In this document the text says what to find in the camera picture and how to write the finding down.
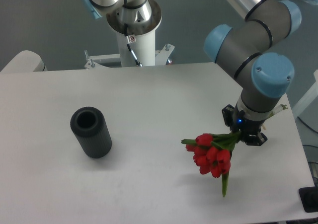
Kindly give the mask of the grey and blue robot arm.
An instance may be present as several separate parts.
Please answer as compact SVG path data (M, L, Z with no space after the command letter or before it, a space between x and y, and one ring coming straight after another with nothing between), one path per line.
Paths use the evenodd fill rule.
M154 0L82 0L95 18L106 17L116 33L123 67L164 65L172 47L155 51L162 13ZM239 141L260 146L261 126L294 77L293 64L269 49L301 24L298 6L288 0L227 0L244 19L238 29L222 24L206 37L204 51L241 87L235 106L222 110L225 125Z

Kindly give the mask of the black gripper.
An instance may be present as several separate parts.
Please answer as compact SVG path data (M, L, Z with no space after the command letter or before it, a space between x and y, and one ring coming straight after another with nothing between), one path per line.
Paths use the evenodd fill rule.
M231 132L241 131L245 136L244 143L248 146L262 146L267 140L267 136L260 132L260 127L265 120L254 121L247 118L246 113L230 104L222 109L224 123Z

